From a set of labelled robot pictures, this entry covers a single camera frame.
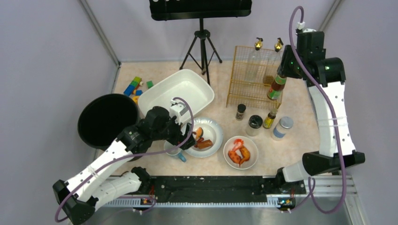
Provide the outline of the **small yellow oil bottle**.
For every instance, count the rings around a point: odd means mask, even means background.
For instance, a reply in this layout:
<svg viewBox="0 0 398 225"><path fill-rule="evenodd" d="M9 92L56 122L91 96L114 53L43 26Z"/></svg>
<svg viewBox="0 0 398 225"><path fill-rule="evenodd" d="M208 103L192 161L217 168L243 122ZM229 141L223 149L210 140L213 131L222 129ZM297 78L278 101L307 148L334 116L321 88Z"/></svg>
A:
<svg viewBox="0 0 398 225"><path fill-rule="evenodd" d="M273 108L270 110L270 112L268 113L268 115L266 116L266 118L263 122L263 127L265 129L271 128L271 126L276 118L277 112L278 112L278 110L276 108Z"/></svg>

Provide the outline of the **clear glass oil bottle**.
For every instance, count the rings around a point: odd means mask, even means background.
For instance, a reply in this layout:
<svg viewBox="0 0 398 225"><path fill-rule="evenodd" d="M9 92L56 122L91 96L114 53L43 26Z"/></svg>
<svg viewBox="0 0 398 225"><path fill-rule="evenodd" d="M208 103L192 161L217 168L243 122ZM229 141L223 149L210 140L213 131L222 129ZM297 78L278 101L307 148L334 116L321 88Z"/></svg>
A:
<svg viewBox="0 0 398 225"><path fill-rule="evenodd" d="M245 79L248 82L253 82L256 80L257 71L261 62L261 48L263 46L263 38L257 37L257 41L254 44L254 49L249 53L246 69L245 69Z"/></svg>

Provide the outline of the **glass bottle brown liquid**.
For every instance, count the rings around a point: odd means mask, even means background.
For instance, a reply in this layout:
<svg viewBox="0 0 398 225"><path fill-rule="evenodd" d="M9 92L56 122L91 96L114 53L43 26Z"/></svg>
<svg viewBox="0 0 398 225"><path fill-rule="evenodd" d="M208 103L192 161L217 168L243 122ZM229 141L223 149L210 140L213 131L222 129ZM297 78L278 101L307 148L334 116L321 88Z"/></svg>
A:
<svg viewBox="0 0 398 225"><path fill-rule="evenodd" d="M262 82L264 85L270 85L273 79L277 75L277 70L280 66L283 54L283 41L281 38L277 38L277 42L274 45L273 52L267 57L266 68Z"/></svg>

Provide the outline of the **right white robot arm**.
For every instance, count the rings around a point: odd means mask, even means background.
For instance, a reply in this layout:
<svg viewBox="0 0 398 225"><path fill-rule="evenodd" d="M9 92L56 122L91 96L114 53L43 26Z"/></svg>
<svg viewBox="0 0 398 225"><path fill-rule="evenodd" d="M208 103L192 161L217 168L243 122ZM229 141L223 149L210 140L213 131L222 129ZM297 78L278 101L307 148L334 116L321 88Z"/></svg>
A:
<svg viewBox="0 0 398 225"><path fill-rule="evenodd" d="M348 128L342 60L326 58L324 32L313 29L297 33L296 51L302 62L296 60L292 46L287 45L277 73L306 82L320 132L320 147L317 151L304 153L298 162L277 170L276 180L280 188L312 175L339 171L338 145L346 168L366 160L365 154L356 150Z"/></svg>

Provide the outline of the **silver lid blue label jar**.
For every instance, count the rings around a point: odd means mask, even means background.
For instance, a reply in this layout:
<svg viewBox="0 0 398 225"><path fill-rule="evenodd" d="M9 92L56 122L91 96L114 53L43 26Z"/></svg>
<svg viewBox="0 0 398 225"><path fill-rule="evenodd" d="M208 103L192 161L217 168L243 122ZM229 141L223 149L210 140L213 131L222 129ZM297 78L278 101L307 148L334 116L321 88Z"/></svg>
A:
<svg viewBox="0 0 398 225"><path fill-rule="evenodd" d="M274 127L271 137L276 141L282 140L292 129L294 121L291 117L283 116Z"/></svg>

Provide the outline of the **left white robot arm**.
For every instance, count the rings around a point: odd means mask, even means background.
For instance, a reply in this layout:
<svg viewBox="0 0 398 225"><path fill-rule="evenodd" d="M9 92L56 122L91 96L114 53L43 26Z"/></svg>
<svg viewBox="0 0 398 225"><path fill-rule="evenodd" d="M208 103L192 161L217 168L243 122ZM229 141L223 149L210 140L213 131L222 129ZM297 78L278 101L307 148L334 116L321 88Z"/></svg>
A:
<svg viewBox="0 0 398 225"><path fill-rule="evenodd" d="M112 141L105 152L80 173L53 184L58 203L54 219L69 220L74 225L85 223L106 203L128 193L147 190L150 176L142 167L135 167L121 177L107 179L126 162L149 156L155 141L167 141L173 149L192 147L193 111L187 103L172 101L170 109L155 106L145 118L128 126Z"/></svg>

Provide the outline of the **red sauce bottle yellow cap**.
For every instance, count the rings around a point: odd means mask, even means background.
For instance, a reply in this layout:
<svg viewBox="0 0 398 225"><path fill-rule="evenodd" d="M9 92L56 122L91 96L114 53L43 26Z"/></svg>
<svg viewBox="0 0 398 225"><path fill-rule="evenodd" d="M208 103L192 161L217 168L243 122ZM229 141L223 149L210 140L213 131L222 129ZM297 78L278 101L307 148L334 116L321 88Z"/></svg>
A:
<svg viewBox="0 0 398 225"><path fill-rule="evenodd" d="M267 97L271 100L277 100L285 88L286 81L287 78L285 76L277 75L269 88Z"/></svg>

